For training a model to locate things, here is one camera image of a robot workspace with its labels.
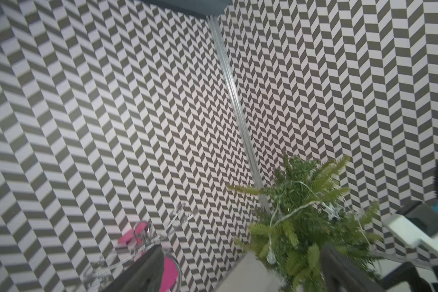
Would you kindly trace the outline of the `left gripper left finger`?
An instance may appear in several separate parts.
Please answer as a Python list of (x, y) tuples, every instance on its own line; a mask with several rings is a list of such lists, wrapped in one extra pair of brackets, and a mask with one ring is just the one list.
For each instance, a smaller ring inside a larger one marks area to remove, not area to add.
[(159, 292), (164, 274), (164, 252), (155, 245), (110, 283), (103, 292)]

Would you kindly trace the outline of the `thin wire fairy light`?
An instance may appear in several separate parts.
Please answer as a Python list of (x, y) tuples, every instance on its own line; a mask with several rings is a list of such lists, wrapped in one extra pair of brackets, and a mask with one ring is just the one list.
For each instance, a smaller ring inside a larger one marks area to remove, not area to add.
[(261, 251), (266, 264), (314, 267), (326, 243), (363, 268), (373, 264), (372, 249), (379, 238), (365, 227), (377, 215), (376, 202), (358, 212), (346, 210), (349, 189), (334, 180), (315, 184), (291, 180), (270, 191), (276, 204), (266, 223), (266, 245)]

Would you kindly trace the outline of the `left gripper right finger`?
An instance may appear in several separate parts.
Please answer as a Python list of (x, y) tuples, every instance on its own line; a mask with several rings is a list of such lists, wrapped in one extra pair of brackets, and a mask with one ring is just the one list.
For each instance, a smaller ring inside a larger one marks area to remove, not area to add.
[(320, 265), (328, 292), (384, 292), (384, 289), (333, 245), (321, 249)]

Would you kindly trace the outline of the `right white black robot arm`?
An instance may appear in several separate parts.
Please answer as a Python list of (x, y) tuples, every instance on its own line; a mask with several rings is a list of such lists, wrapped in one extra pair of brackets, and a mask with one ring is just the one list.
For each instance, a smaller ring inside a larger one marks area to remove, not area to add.
[[(385, 223), (391, 234), (409, 248), (423, 245), (438, 257), (438, 160), (434, 171), (436, 200), (432, 203), (410, 201)], [(438, 265), (432, 266), (438, 279)], [(412, 292), (438, 292), (438, 281), (429, 283), (418, 273), (415, 265), (405, 262), (386, 275), (381, 282), (388, 290), (406, 282)]]

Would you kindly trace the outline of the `right green fern tree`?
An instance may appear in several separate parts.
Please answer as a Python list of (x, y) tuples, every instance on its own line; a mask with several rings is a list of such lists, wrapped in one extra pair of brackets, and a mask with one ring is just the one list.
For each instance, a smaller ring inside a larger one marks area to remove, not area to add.
[(285, 157), (271, 186), (230, 187), (235, 193), (264, 195), (271, 200), (269, 209), (256, 210), (249, 241), (238, 241), (238, 245), (254, 253), (265, 268), (277, 272), (283, 281), (281, 291), (326, 290), (320, 258), (328, 243), (370, 279), (381, 279), (374, 268), (378, 258), (372, 252), (380, 236), (365, 231), (378, 206), (362, 213), (347, 211), (344, 206), (350, 189), (343, 187), (340, 179), (349, 161), (347, 155), (326, 162)]

